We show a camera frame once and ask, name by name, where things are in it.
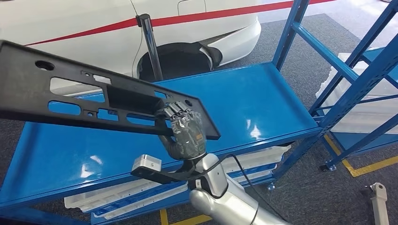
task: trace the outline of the floor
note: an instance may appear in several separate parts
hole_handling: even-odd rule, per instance
[[[271,2],[275,1],[263,0],[263,3]],[[387,3],[379,0],[336,0],[310,5],[303,24],[334,53],[349,53],[386,5]],[[223,68],[270,60],[275,52],[288,12],[288,9],[280,9],[261,13],[259,19],[262,23],[262,35],[255,50],[249,56]],[[373,46],[384,46],[397,31],[398,18],[396,16]],[[300,37],[297,37],[286,59],[282,74],[303,104],[309,107],[315,100],[315,92],[319,89],[321,82],[326,80],[329,71],[330,65]],[[7,168],[10,153],[18,140],[21,127],[22,123],[0,120],[0,131],[10,131],[0,132],[0,145],[5,148],[5,154],[2,153],[2,163],[0,163],[2,174]],[[375,160],[396,155],[397,152],[398,146],[392,146],[350,160],[355,166],[363,166]],[[374,224],[371,204],[363,190],[365,185],[381,182],[388,191],[387,208],[390,224],[398,224],[398,181],[394,176],[398,164],[354,178],[341,164],[334,172],[319,171],[318,166],[328,158],[330,156],[324,146],[317,143],[276,183],[275,190],[268,192],[265,186],[261,185],[257,186],[257,189],[279,213],[294,225],[371,225]],[[246,191],[256,197],[250,188]],[[259,202],[272,212],[264,202]],[[37,205],[35,208],[88,220],[87,215],[77,209],[65,209],[62,200]],[[189,204],[167,209],[168,224],[199,215],[200,213]],[[154,212],[118,224],[163,225],[166,223],[161,222],[159,212]],[[183,224],[197,223],[193,221],[180,223],[180,225]],[[201,224],[216,223],[209,220]]]

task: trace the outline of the car wheel well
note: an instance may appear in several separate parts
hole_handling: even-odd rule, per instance
[[[205,73],[213,69],[210,53],[199,43],[172,43],[158,46],[157,50],[165,80]],[[138,73],[141,80],[156,81],[148,53],[139,60]]]

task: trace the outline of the red stripe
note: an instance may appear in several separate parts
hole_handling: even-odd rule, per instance
[[[310,0],[310,4],[322,3],[322,2],[327,2],[327,1],[334,1],[334,0]],[[290,8],[292,5],[293,5],[293,1],[284,1],[284,2],[277,2],[277,3],[264,4],[264,5],[258,5],[258,6],[249,6],[249,7],[242,7],[242,8],[233,8],[233,9],[213,11],[213,12],[165,17],[165,18],[159,18],[159,19],[152,19],[152,26],[157,27],[157,26],[165,26],[165,25],[171,25],[171,24],[177,24],[177,23],[183,23],[183,22],[187,23],[187,22],[222,18],[222,17],[234,16],[234,15],[244,15],[244,14],[250,14],[250,13],[266,12],[266,11],[271,11],[271,10],[276,10],[276,9]],[[60,41],[60,40],[65,40],[65,39],[70,39],[70,38],[83,37],[83,36],[92,35],[92,34],[98,34],[98,33],[103,33],[103,32],[108,32],[108,31],[113,31],[113,30],[119,30],[119,29],[123,29],[123,28],[127,28],[127,27],[136,26],[136,25],[137,25],[136,18],[131,18],[131,19],[121,21],[118,23],[113,23],[113,24],[106,25],[103,27],[98,27],[98,28],[95,28],[92,30],[86,30],[86,31],[79,32],[76,34],[71,34],[71,35],[66,35],[63,37],[53,38],[50,40],[31,43],[26,46],[37,45],[37,44],[53,42],[53,41]]]

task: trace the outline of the black plastic panel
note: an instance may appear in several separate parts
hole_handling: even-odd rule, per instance
[[[94,75],[109,78],[111,85],[96,81]],[[94,102],[53,94],[50,91],[50,80],[54,77],[99,87],[103,90],[105,101]],[[156,96],[155,91],[164,94],[166,98]],[[72,115],[52,112],[48,109],[48,104],[52,101],[77,105],[80,113]],[[217,128],[196,97],[22,45],[0,41],[0,118],[172,135],[170,128],[131,123],[127,120],[127,115],[153,120],[157,110],[166,103],[175,101],[190,103],[190,108],[202,115],[207,139],[220,138]],[[118,120],[98,119],[99,109],[116,114]]]

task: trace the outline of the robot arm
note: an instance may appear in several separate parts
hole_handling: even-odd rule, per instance
[[[144,155],[135,161],[131,174],[160,183],[188,180],[193,207],[222,225],[288,224],[261,208],[258,201],[225,173],[219,158],[206,153],[198,113],[181,102],[169,104],[163,111],[159,122],[166,119],[163,117],[171,120],[176,141],[164,136],[159,138],[171,157],[184,160],[185,168],[165,173],[161,171],[159,159]]]

